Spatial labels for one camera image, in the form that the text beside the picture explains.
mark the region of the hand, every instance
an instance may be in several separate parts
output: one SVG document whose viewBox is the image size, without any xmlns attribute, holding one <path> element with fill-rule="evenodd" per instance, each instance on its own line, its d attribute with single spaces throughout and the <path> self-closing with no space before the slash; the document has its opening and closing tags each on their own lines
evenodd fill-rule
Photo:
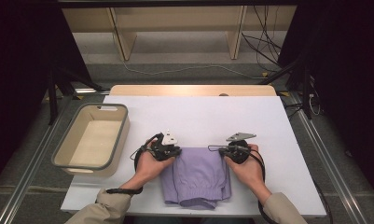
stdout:
<svg viewBox="0 0 374 224">
<path fill-rule="evenodd" d="M 248 146 L 258 151 L 258 146 L 254 144 L 248 144 Z M 257 158 L 261 159 L 259 154 L 251 151 L 251 153 Z M 265 201 L 271 196 L 271 192 L 265 185 L 262 176 L 262 169 L 254 158 L 248 157 L 248 159 L 242 164 L 234 162 L 231 158 L 225 157 L 225 162 L 228 164 L 230 169 L 233 170 L 239 180 L 244 183 L 253 193 L 257 196 L 259 201 L 264 204 Z"/>
<path fill-rule="evenodd" d="M 164 168 L 169 166 L 175 161 L 175 157 L 171 157 L 166 161 L 157 161 L 148 151 L 141 154 L 137 164 L 136 173 L 134 176 L 125 184 L 120 186 L 121 189 L 139 189 L 146 182 L 157 177 Z"/>
</svg>

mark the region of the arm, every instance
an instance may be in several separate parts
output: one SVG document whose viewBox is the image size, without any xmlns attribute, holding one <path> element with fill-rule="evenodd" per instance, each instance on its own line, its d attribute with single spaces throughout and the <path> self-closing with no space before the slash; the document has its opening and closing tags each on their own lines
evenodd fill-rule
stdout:
<svg viewBox="0 0 374 224">
<path fill-rule="evenodd" d="M 137 164 L 136 173 L 119 188 L 139 189 L 157 177 L 174 160 L 175 158 L 169 158 L 166 161 L 156 161 L 151 153 L 143 152 Z M 101 189 L 97 195 L 97 203 L 87 205 L 66 223 L 121 223 L 131 205 L 131 199 L 132 196 L 129 194 L 108 194 Z"/>
<path fill-rule="evenodd" d="M 249 144 L 251 149 L 258 151 L 258 146 Z M 228 166 L 233 170 L 239 180 L 244 183 L 264 206 L 264 212 L 277 223 L 306 223 L 297 208 L 282 193 L 272 194 L 266 187 L 259 163 L 249 157 L 244 163 L 237 164 L 229 157 L 225 157 Z"/>
</svg>

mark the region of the plastic bin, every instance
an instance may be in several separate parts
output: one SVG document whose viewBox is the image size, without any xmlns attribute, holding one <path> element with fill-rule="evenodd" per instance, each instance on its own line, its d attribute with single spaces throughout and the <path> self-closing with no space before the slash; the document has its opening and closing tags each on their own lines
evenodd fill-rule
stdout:
<svg viewBox="0 0 374 224">
<path fill-rule="evenodd" d="M 52 155 L 70 175 L 112 175 L 130 128 L 128 108 L 115 104 L 81 106 Z"/>
</svg>

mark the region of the tan sleeve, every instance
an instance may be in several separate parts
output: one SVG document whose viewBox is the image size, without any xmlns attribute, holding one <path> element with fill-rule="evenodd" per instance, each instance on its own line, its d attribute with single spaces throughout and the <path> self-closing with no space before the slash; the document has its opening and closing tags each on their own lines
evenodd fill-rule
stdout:
<svg viewBox="0 0 374 224">
<path fill-rule="evenodd" d="M 263 211 L 277 223 L 307 223 L 297 208 L 283 193 L 273 193 L 266 201 Z"/>
<path fill-rule="evenodd" d="M 70 223 L 121 223 L 126 211 L 131 206 L 132 196 L 129 194 L 107 194 L 101 189 L 97 194 L 97 203 L 91 203 L 75 215 L 66 224 Z"/>
</svg>

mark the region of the folded purple shirt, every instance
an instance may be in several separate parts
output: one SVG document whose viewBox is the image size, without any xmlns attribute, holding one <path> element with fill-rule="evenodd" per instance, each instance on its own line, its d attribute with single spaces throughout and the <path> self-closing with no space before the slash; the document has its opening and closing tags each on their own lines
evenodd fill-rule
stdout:
<svg viewBox="0 0 374 224">
<path fill-rule="evenodd" d="M 230 198 L 229 168 L 218 152 L 183 147 L 175 162 L 160 174 L 165 203 L 194 209 L 215 209 Z"/>
</svg>

